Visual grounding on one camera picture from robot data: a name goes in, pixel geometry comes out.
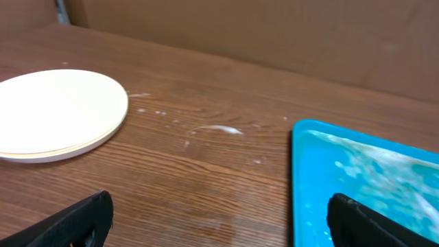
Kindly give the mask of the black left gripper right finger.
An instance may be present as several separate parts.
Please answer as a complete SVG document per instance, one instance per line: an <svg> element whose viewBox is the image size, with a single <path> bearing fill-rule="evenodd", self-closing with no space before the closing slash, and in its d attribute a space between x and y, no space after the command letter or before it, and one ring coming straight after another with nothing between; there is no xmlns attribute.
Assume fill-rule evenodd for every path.
<svg viewBox="0 0 439 247"><path fill-rule="evenodd" d="M335 247L438 247L342 193L329 200L327 224Z"/></svg>

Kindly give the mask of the white plate bottom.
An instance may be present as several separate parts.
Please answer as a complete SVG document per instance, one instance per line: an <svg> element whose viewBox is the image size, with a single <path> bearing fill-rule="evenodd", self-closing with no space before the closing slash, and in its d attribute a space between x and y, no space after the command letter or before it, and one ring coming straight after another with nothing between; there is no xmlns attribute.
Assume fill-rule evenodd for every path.
<svg viewBox="0 0 439 247"><path fill-rule="evenodd" d="M128 95L116 80L92 71L54 69L1 82L1 155L76 148L116 130Z"/></svg>

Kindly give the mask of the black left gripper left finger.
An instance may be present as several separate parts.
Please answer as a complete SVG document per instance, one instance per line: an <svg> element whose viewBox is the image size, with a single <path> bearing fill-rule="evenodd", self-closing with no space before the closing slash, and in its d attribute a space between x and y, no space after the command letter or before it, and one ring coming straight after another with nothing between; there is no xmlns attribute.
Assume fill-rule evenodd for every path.
<svg viewBox="0 0 439 247"><path fill-rule="evenodd" d="M112 227L113 202L99 191L1 240L1 247L103 247Z"/></svg>

